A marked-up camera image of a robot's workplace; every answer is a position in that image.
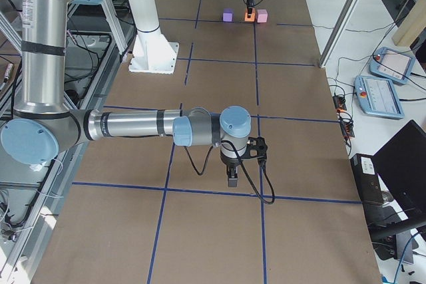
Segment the orange foam block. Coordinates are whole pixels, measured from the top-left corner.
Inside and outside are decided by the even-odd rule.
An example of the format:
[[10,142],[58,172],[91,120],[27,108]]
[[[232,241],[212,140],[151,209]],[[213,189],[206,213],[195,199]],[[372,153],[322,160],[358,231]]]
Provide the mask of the orange foam block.
[[246,8],[244,21],[245,22],[254,22],[256,20],[256,10],[255,8],[249,7]]

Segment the pink foam block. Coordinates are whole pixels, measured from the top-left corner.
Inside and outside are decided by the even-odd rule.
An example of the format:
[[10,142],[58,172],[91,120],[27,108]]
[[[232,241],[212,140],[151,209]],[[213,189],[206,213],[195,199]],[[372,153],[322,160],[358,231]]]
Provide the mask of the pink foam block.
[[266,9],[258,9],[256,12],[256,22],[266,23],[268,21],[268,11]]

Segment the purple foam block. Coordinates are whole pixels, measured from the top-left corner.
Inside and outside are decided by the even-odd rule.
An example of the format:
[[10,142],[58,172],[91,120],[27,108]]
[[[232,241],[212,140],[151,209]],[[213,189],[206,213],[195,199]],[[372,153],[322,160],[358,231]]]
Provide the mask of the purple foam block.
[[222,12],[222,21],[231,23],[234,20],[234,11],[231,8],[225,8]]

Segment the black computer box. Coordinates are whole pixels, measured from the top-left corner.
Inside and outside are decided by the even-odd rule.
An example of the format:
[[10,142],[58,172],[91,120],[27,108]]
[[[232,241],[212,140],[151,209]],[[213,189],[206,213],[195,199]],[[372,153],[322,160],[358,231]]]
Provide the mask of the black computer box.
[[381,206],[383,198],[371,156],[355,154],[350,162],[360,200],[364,204]]

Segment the near teach pendant tablet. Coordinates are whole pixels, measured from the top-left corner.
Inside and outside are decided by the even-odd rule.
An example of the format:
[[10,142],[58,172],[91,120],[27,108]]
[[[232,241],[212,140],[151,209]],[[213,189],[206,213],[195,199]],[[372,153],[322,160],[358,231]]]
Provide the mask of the near teach pendant tablet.
[[400,120],[404,112],[391,80],[374,76],[357,76],[354,88],[359,105],[370,116]]

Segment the teach pendant tablet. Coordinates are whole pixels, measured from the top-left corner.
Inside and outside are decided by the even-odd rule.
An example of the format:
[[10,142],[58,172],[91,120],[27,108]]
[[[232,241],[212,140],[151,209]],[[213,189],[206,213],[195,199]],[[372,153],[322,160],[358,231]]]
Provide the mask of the teach pendant tablet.
[[376,76],[392,80],[395,84],[406,84],[414,66],[414,57],[388,47],[379,48],[369,64],[369,71]]
[[359,105],[370,116],[400,120],[404,112],[391,80],[374,76],[357,76],[354,88]]

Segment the far teach pendant tablet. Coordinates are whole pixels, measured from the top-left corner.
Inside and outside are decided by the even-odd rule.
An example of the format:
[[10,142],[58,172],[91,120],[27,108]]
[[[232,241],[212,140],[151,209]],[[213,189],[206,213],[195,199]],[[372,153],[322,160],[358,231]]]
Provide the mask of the far teach pendant tablet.
[[414,57],[388,47],[379,48],[369,64],[369,71],[376,76],[392,80],[395,84],[406,84],[414,66]]

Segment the black monitor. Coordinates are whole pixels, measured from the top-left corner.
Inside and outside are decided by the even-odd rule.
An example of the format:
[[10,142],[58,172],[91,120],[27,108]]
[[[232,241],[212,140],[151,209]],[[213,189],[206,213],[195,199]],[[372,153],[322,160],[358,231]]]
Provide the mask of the black monitor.
[[408,218],[370,231],[373,241],[425,227],[425,131],[410,120],[373,156],[373,165]]

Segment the aluminium frame post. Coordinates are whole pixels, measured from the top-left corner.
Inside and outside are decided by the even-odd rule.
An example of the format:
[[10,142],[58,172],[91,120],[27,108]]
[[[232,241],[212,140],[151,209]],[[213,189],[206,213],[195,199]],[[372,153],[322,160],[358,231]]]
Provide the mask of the aluminium frame post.
[[323,53],[321,54],[321,57],[319,60],[319,67],[324,68],[326,66],[327,62],[329,61],[329,58],[331,57],[331,54],[333,53],[333,50],[337,46],[337,43],[340,37],[342,36],[342,33],[345,31],[345,28],[349,22],[349,19],[351,18],[351,15],[354,9],[356,8],[356,5],[358,2],[359,0],[345,1],[345,4],[333,28],[333,31],[331,32],[331,35],[329,36],[329,39],[327,40]]

